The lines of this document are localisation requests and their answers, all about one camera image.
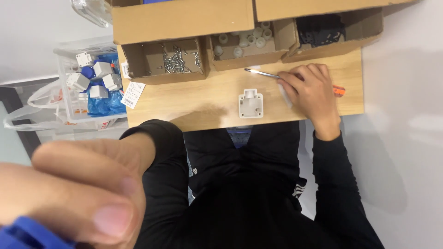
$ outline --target open cardboard box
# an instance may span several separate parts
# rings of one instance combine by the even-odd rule
[[[185,66],[189,68],[191,72],[168,73],[165,70],[163,51],[168,54],[167,57],[173,56],[175,53],[173,50],[174,45],[182,50]],[[200,47],[199,38],[125,44],[122,45],[121,48],[128,63],[131,81],[147,85],[159,85],[206,79],[203,67],[203,59],[206,55],[202,54],[204,49]],[[192,54],[194,52],[200,54],[202,60],[201,68],[195,65],[195,55]]]
[[[282,57],[282,62],[290,63],[346,54],[379,38],[383,32],[382,8],[342,12],[339,15],[346,27],[346,39],[320,47],[295,44]]]
[[[257,20],[264,22],[295,16],[345,12],[414,1],[417,0],[255,0],[255,6]]]
[[[226,44],[221,44],[218,36],[211,35],[210,48],[215,70],[223,71],[275,63],[289,51],[291,46],[297,46],[297,44],[299,46],[296,23],[292,18],[271,22],[271,30],[272,38],[266,41],[265,47],[258,48],[255,45],[243,47],[243,56],[240,58],[235,58],[233,53],[234,49],[239,47],[240,38],[238,35],[227,34],[228,42]],[[217,45],[220,45],[223,49],[223,54],[220,56],[214,55],[214,48]]]
[[[253,0],[107,0],[114,43],[131,44],[254,28]]]

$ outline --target white plastic bracket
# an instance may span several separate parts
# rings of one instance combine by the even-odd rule
[[[244,94],[238,96],[240,118],[263,117],[263,95],[257,89],[245,89]]]

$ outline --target wooden desk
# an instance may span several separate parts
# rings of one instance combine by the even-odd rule
[[[125,61],[118,46],[120,63]],[[282,64],[261,65],[261,71],[275,74],[309,63],[327,64],[334,84],[346,88],[346,94],[337,100],[341,116],[363,113],[363,83],[361,50],[351,53]],[[127,108],[129,127],[150,119],[171,121],[184,132],[256,125],[306,119],[296,107],[289,109],[281,96],[276,80],[251,74],[242,68],[217,72],[213,65],[206,80],[164,85],[146,85],[135,107]],[[129,80],[123,78],[126,90]],[[241,119],[238,116],[238,96],[244,89],[256,88],[263,94],[263,118]]]

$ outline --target black sweatpants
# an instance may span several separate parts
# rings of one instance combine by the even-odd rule
[[[259,171],[281,182],[281,189],[298,198],[306,179],[299,177],[299,121],[259,124],[248,143],[236,149],[226,129],[184,132],[196,197],[211,182],[244,171]]]

